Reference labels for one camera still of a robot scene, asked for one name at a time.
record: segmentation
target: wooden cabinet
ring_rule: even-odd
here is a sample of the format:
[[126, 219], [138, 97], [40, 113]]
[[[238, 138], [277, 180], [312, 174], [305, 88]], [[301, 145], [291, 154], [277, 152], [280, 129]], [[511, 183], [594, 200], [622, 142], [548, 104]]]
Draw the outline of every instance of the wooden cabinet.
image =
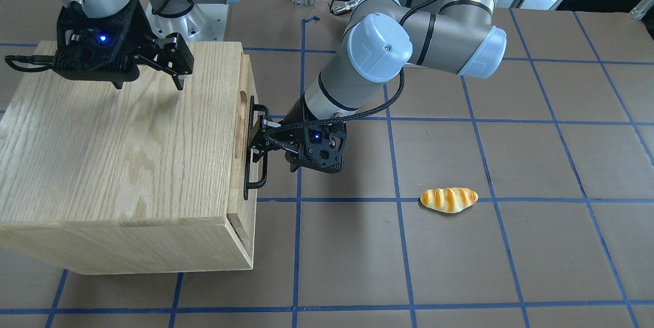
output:
[[0, 246], [81, 274], [252, 268], [250, 59], [240, 42], [189, 47], [181, 92], [149, 67], [122, 90], [24, 74], [0, 123]]

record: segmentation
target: croissant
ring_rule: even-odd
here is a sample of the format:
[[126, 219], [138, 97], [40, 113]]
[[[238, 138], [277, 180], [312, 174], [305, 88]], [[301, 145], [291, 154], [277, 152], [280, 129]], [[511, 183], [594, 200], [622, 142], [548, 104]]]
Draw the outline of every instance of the croissant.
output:
[[477, 193], [466, 188], [432, 189], [420, 196], [425, 207], [444, 213], [458, 213], [477, 201]]

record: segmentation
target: wooden box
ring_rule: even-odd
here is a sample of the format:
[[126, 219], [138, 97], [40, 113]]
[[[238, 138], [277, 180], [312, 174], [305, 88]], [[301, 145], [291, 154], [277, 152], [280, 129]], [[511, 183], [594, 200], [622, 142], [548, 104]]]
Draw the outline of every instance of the wooden box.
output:
[[252, 268], [250, 59], [240, 42], [189, 46], [182, 92], [149, 67], [123, 90], [24, 74], [0, 123], [0, 246], [81, 274]]

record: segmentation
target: wooden drawer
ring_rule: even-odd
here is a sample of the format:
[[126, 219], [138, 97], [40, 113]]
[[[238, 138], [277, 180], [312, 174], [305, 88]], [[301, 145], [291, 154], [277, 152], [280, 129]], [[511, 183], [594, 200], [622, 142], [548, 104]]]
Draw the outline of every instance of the wooden drawer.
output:
[[252, 268], [250, 59], [240, 42], [189, 47], [182, 92], [148, 67], [123, 90], [23, 76], [0, 123], [0, 246], [81, 274]]

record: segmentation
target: toy bread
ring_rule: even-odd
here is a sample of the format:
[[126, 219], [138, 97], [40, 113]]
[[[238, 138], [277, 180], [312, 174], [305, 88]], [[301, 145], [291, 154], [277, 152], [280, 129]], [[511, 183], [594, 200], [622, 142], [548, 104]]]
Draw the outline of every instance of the toy bread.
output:
[[427, 208], [444, 213], [458, 213], [477, 201], [477, 193], [466, 188], [432, 189], [420, 196]]

